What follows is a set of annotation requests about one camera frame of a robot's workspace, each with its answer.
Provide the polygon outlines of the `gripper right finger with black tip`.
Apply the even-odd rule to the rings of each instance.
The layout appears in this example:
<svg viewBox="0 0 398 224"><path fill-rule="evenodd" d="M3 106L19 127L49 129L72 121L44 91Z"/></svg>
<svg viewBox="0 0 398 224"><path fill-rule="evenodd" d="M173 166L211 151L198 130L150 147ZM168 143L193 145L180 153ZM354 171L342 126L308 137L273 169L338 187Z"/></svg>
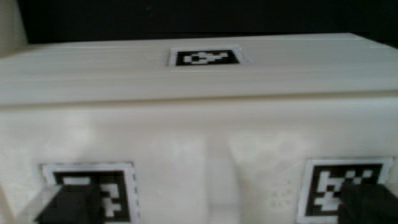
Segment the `gripper right finger with black tip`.
<svg viewBox="0 0 398 224"><path fill-rule="evenodd" d="M398 197L383 185L342 185L337 224L398 224Z"/></svg>

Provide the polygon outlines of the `gripper left finger with silver tip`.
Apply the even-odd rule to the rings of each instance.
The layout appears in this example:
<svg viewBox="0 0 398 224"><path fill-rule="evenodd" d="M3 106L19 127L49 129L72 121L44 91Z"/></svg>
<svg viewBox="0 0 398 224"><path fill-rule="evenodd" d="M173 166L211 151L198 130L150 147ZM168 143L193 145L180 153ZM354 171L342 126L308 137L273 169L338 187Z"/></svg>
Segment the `gripper left finger with silver tip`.
<svg viewBox="0 0 398 224"><path fill-rule="evenodd" d="M36 224L102 224L99 186L61 185L33 221Z"/></svg>

